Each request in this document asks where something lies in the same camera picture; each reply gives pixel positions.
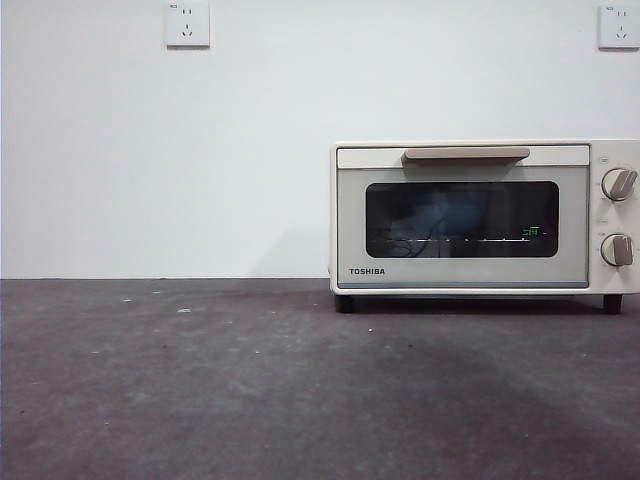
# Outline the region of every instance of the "concrete floor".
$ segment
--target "concrete floor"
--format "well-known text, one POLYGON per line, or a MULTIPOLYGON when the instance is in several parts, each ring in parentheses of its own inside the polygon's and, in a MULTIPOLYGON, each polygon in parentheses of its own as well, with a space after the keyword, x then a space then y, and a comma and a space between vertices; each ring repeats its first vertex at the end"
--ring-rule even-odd
POLYGON ((640 298, 3 283, 2 478, 638 479, 640 298))

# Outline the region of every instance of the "oven handle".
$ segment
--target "oven handle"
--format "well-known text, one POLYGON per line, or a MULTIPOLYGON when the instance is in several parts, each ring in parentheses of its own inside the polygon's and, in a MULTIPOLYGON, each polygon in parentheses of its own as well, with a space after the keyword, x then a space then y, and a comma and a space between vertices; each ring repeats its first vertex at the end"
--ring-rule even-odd
POLYGON ((531 151, 527 147, 424 147, 407 148, 402 154, 403 162, 464 160, 478 163, 510 163, 527 158, 531 151))

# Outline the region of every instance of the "control knob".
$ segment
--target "control knob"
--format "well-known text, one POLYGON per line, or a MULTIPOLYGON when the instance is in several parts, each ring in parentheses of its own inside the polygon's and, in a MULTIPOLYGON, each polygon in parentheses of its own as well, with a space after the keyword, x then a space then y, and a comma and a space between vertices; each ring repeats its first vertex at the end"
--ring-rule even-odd
POLYGON ((638 172, 626 168, 614 168, 602 179, 602 191, 614 202, 626 200, 633 193, 638 172))
POLYGON ((600 248, 602 258, 609 265, 622 267, 633 263, 633 243, 631 237, 622 233, 609 235, 600 248))

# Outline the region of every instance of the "toaster oven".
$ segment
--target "toaster oven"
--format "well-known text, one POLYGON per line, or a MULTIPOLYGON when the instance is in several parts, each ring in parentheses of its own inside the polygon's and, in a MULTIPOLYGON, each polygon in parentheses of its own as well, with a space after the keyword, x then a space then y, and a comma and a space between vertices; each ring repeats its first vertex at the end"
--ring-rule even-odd
POLYGON ((358 295, 640 292, 640 140, 337 143, 329 275, 358 295))

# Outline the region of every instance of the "oven window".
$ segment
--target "oven window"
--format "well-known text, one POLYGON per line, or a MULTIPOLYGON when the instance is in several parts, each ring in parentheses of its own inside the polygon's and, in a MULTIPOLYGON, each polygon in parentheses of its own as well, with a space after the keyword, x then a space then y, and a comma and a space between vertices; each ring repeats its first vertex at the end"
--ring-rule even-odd
POLYGON ((375 258, 552 257, 553 182, 374 183, 366 246, 375 258))

